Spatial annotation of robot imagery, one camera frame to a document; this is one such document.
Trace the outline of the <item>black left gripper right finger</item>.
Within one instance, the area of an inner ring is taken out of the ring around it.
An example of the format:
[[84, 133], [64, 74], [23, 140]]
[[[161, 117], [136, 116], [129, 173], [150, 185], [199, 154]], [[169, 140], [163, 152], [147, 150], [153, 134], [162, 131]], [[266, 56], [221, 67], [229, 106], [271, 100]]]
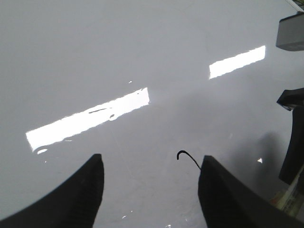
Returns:
[[198, 197], [209, 228], [302, 228], [232, 175], [213, 156], [201, 165]]

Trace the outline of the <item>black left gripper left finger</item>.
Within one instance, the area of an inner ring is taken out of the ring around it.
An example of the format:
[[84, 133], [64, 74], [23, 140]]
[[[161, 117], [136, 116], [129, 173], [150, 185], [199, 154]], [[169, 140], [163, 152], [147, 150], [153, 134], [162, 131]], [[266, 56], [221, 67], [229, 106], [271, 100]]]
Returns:
[[2, 228], [91, 228], [102, 202], [104, 164], [92, 155], [49, 194], [1, 220]]

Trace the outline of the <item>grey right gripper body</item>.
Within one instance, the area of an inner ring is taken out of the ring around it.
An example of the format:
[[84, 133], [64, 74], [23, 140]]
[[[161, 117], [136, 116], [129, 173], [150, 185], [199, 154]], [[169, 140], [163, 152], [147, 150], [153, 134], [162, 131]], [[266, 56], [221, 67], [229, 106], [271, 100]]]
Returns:
[[295, 15], [279, 21], [276, 47], [286, 51], [304, 50], [304, 13], [297, 12]]

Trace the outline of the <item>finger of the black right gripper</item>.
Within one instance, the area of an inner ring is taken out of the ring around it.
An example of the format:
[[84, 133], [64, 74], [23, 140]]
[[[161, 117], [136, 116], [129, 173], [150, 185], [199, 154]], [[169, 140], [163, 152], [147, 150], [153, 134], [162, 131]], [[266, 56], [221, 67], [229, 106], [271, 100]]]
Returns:
[[284, 90], [277, 103], [292, 112], [292, 133], [279, 179], [290, 185], [304, 164], [304, 89]]

